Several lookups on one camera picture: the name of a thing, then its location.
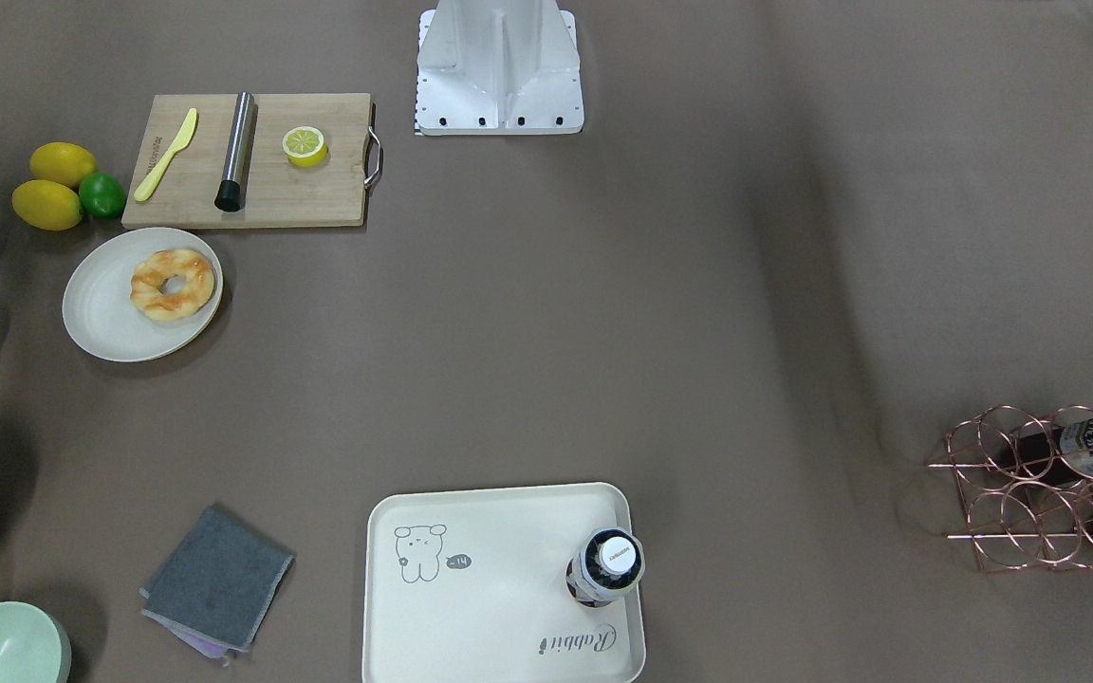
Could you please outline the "bottle in rack rear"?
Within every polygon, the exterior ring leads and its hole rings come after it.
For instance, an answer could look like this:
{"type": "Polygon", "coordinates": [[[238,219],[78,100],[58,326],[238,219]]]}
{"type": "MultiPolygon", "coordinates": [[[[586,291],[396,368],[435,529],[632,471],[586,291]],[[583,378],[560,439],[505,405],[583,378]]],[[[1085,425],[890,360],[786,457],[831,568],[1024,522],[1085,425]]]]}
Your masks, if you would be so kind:
{"type": "Polygon", "coordinates": [[[1020,438],[1018,459],[1025,471],[1051,486],[1093,479],[1093,416],[1020,438]]]}

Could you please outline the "green bowl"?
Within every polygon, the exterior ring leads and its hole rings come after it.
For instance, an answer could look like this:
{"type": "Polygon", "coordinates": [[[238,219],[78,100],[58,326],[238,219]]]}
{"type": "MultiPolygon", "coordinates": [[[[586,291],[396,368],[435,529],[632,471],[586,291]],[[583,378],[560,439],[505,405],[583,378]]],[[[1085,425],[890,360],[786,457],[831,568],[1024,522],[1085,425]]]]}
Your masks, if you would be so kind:
{"type": "Polygon", "coordinates": [[[0,602],[0,682],[64,682],[72,661],[60,622],[30,602],[0,602]]]}

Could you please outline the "white round plate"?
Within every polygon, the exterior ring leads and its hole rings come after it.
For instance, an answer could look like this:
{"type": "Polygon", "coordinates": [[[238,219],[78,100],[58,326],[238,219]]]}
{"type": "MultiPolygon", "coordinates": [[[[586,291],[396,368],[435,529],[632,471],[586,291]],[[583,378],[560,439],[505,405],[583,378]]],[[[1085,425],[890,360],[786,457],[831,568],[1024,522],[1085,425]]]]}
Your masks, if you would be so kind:
{"type": "Polygon", "coordinates": [[[64,288],[66,333],[95,358],[116,362],[158,360],[193,341],[218,311],[224,290],[224,269],[208,243],[183,229],[126,231],[83,259],[64,288]],[[129,301],[136,267],[153,252],[191,249],[212,264],[213,296],[198,311],[176,321],[148,319],[129,301]]]}

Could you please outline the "cream rabbit tray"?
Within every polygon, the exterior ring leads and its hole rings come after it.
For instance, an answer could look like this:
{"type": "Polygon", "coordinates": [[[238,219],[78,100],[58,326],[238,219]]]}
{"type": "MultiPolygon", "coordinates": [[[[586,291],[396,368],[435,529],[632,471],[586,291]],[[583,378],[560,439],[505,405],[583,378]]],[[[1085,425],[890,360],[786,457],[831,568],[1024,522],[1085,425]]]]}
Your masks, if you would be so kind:
{"type": "Polygon", "coordinates": [[[364,682],[633,682],[640,589],[581,569],[593,533],[632,528],[607,483],[393,494],[367,528],[364,682]]]}

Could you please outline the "dark drink bottle on tray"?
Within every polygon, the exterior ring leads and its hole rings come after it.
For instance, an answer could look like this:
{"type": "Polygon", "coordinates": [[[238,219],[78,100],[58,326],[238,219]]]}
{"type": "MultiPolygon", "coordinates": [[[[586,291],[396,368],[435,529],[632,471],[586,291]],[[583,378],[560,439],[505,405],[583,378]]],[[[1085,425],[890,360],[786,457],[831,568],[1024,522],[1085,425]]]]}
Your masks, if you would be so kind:
{"type": "Polygon", "coordinates": [[[646,570],[637,537],[620,526],[593,530],[565,566],[565,587],[586,608],[612,604],[638,587],[646,570]]]}

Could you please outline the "yellow plastic knife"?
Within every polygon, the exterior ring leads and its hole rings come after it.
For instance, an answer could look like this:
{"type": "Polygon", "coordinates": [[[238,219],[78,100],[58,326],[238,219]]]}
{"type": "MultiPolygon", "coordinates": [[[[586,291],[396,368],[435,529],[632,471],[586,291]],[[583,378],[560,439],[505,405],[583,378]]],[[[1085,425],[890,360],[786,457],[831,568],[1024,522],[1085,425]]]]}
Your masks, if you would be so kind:
{"type": "Polygon", "coordinates": [[[183,123],[179,125],[176,136],[171,138],[169,146],[165,148],[163,153],[158,156],[156,164],[153,165],[151,170],[146,173],[143,180],[139,182],[138,187],[136,187],[133,195],[136,202],[148,202],[152,195],[155,195],[157,186],[161,181],[163,181],[164,175],[171,167],[171,161],[173,161],[178,153],[185,151],[186,148],[190,148],[198,121],[198,109],[195,107],[188,109],[188,111],[186,111],[185,120],[183,120],[183,123]]]}

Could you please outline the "yellow lemon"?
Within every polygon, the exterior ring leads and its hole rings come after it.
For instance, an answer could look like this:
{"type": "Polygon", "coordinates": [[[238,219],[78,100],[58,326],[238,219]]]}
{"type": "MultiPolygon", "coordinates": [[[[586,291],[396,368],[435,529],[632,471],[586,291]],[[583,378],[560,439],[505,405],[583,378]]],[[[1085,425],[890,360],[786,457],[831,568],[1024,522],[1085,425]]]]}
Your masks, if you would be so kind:
{"type": "Polygon", "coordinates": [[[69,187],[49,180],[22,182],[11,195],[11,207],[32,228],[72,229],[83,220],[80,198],[69,187]]]}
{"type": "Polygon", "coordinates": [[[35,148],[30,155],[28,167],[35,180],[60,182],[72,190],[78,190],[80,182],[99,170],[97,160],[86,148],[64,141],[51,141],[35,148]]]}

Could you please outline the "green lime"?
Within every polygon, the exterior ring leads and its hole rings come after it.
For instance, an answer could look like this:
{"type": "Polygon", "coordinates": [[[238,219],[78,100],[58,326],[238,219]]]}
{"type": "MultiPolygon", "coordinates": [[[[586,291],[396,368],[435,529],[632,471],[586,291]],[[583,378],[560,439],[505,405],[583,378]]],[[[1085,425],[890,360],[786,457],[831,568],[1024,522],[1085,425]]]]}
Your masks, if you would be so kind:
{"type": "Polygon", "coordinates": [[[78,196],[83,210],[95,219],[119,219],[127,204],[121,182],[103,172],[86,175],[79,182],[78,196]]]}

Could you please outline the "half lemon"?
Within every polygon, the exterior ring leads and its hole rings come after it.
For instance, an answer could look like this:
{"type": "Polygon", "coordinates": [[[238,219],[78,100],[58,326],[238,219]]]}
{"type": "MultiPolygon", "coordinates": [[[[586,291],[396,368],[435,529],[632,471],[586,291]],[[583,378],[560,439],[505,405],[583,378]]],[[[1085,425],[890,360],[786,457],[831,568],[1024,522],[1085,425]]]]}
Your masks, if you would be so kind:
{"type": "Polygon", "coordinates": [[[315,126],[301,125],[287,130],[281,146],[290,164],[299,168],[317,167],[328,157],[328,141],[315,126]]]}

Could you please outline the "glazed donut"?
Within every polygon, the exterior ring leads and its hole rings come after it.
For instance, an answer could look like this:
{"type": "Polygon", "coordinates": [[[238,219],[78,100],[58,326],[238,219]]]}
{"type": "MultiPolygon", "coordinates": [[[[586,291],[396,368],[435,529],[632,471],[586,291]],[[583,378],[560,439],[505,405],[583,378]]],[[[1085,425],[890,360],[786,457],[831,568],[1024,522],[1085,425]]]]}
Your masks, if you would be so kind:
{"type": "Polygon", "coordinates": [[[213,264],[203,254],[179,248],[153,252],[133,272],[130,302],[158,323],[183,320],[198,313],[216,288],[213,264]]]}

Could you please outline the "grey folded cloth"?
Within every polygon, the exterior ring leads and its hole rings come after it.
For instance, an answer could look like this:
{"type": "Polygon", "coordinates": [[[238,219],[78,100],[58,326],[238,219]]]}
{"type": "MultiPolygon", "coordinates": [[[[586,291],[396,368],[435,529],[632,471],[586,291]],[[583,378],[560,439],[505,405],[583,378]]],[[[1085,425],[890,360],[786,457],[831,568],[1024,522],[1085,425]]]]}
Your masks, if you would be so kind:
{"type": "Polygon", "coordinates": [[[140,612],[207,658],[246,653],[294,558],[225,507],[208,506],[140,588],[140,612]]]}

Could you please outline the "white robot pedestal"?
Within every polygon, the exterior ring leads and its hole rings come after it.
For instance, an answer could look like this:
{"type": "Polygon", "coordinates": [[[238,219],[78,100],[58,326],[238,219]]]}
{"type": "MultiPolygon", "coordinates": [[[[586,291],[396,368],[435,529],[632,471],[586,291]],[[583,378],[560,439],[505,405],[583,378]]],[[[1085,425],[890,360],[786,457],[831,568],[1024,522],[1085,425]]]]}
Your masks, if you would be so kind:
{"type": "Polygon", "coordinates": [[[418,30],[418,136],[581,133],[577,22],[555,1],[439,1],[418,30]]]}

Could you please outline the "wooden cutting board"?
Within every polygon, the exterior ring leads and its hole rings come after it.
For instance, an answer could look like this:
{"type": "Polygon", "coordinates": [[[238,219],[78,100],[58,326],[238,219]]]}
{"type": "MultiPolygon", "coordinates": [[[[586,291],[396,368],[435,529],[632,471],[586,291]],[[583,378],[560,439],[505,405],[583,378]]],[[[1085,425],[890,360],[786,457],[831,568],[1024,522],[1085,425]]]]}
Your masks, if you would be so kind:
{"type": "Polygon", "coordinates": [[[146,202],[127,199],[121,223],[127,229],[302,229],[359,228],[367,212],[369,187],[381,157],[371,136],[374,101],[368,92],[259,94],[257,120],[238,212],[215,207],[237,95],[160,94],[152,102],[140,139],[136,190],[171,146],[188,109],[198,111],[193,138],[171,160],[169,168],[146,202]],[[322,131],[328,156],[316,167],[291,164],[281,143],[287,130],[312,125],[322,131]]]}

